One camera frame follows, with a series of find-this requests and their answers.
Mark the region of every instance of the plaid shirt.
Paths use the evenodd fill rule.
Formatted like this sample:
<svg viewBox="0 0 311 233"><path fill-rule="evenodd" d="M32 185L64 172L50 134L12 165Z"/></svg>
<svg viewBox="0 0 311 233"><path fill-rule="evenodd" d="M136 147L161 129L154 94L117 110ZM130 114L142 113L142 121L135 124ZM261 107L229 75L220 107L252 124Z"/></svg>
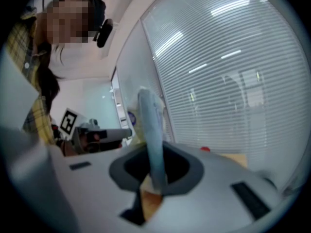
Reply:
<svg viewBox="0 0 311 233"><path fill-rule="evenodd" d="M39 96L24 122L24 131L37 134L45 143L55 144L45 97L41 95L41 88L36 75L40 64L39 56L46 52L33 54L35 31L36 9L27 7L10 32L6 49L25 78L39 92Z"/></svg>

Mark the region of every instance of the woman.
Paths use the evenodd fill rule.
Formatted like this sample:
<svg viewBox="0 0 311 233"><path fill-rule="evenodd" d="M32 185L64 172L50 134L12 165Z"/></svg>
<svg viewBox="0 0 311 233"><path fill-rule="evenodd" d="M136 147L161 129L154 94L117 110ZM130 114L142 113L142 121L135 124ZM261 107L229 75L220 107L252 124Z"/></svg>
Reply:
<svg viewBox="0 0 311 233"><path fill-rule="evenodd" d="M45 143L56 143L49 117L59 92L57 77L49 69L52 44L61 55L65 43L86 42L102 25L104 11L102 0L53 0L39 14L27 7L8 36L7 51L39 92L23 129L37 134Z"/></svg>

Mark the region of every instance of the ceiling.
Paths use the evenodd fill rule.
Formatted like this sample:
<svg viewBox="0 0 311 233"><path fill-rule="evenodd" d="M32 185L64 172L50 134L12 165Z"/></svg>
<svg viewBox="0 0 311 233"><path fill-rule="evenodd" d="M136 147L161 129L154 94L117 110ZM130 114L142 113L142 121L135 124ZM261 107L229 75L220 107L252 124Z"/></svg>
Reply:
<svg viewBox="0 0 311 233"><path fill-rule="evenodd" d="M106 18L113 19L116 23L115 29L118 29L118 23L132 0L103 1L106 3ZM102 49L99 49L96 43L91 40L88 43L65 45L61 55L63 64L60 62L60 52L53 52L50 69L55 75L66 80L94 77L109 79L110 70L105 68L105 64L114 33Z"/></svg>

